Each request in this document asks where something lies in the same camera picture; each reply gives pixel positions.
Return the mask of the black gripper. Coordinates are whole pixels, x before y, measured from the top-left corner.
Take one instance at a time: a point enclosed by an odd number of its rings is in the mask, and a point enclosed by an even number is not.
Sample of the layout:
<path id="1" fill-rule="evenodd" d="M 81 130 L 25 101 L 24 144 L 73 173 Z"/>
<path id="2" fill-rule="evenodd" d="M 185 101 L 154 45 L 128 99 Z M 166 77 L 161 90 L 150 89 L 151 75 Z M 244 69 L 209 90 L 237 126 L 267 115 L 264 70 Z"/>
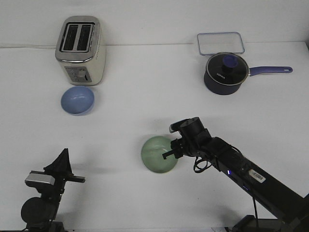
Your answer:
<path id="1" fill-rule="evenodd" d="M 178 132 L 182 137 L 171 142 L 171 150 L 162 154 L 163 159 L 166 160 L 169 156 L 177 159 L 182 156 L 206 159 L 206 151 L 201 147 L 212 137 L 199 117 L 189 118 L 180 126 Z"/>
<path id="2" fill-rule="evenodd" d="M 49 184 L 30 184 L 31 188 L 35 188 L 39 193 L 54 193 L 63 192 L 67 181 L 84 183 L 85 177 L 75 176 L 72 174 L 72 169 L 69 159 L 69 150 L 64 148 L 59 156 L 48 166 L 43 168 L 46 172 L 31 171 L 31 173 L 56 173 L 47 174 L 55 178 L 54 185 Z"/>

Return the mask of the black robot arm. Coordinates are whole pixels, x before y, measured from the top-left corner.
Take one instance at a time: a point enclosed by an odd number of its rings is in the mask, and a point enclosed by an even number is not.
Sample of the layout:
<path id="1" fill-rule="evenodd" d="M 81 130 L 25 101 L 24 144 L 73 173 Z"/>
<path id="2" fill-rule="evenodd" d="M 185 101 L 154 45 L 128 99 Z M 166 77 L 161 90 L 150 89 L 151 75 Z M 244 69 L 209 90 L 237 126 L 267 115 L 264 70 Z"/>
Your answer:
<path id="1" fill-rule="evenodd" d="M 43 171 L 30 171 L 25 184 L 35 188 L 40 197 L 28 199 L 21 208 L 21 218 L 28 232 L 64 232 L 63 222 L 55 221 L 66 182 L 84 183 L 85 178 L 72 173 L 67 148 Z"/>
<path id="2" fill-rule="evenodd" d="M 224 173 L 274 219 L 246 215 L 232 227 L 234 232 L 307 232 L 309 230 L 309 198 L 301 197 L 279 180 L 244 157 L 234 146 L 219 137 L 212 137 L 199 117 L 184 119 L 169 127 L 179 132 L 180 139 L 171 141 L 171 150 L 163 158 L 174 155 L 194 157 L 194 171 L 201 173 L 210 167 Z"/>

